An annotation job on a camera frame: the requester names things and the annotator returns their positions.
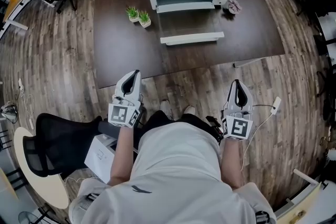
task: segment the pink object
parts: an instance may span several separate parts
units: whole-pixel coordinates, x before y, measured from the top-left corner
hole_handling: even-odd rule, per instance
[[[228,10],[232,14],[238,14],[243,9],[236,0],[228,0],[227,2]]]

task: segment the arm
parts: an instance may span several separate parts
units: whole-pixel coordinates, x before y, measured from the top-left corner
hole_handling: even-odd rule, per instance
[[[237,189],[242,186],[238,141],[225,140],[220,171],[222,181],[228,184],[232,189]]]
[[[115,186],[130,180],[133,167],[133,129],[120,128],[117,148],[108,185]]]

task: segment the shoe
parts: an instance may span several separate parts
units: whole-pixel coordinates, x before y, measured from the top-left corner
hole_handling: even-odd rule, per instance
[[[195,115],[196,114],[196,109],[192,105],[188,105],[188,107],[184,110],[183,114],[191,114]]]
[[[160,103],[160,110],[168,117],[168,119],[173,120],[173,111],[172,107],[168,100],[163,100]]]

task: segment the potted succulent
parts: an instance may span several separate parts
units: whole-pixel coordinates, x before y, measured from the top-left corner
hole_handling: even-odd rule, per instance
[[[135,7],[127,7],[126,12],[132,23],[139,21],[139,12],[135,9]]]
[[[139,22],[143,28],[151,25],[151,19],[149,18],[148,12],[139,12]]]

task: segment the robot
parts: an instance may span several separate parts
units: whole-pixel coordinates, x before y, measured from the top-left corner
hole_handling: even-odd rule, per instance
[[[227,108],[221,111],[223,137],[232,140],[248,139],[252,123],[253,98],[248,88],[238,79],[231,84]]]
[[[109,104],[108,122],[120,127],[134,128],[141,118],[141,73],[131,71],[123,76],[115,87]]]

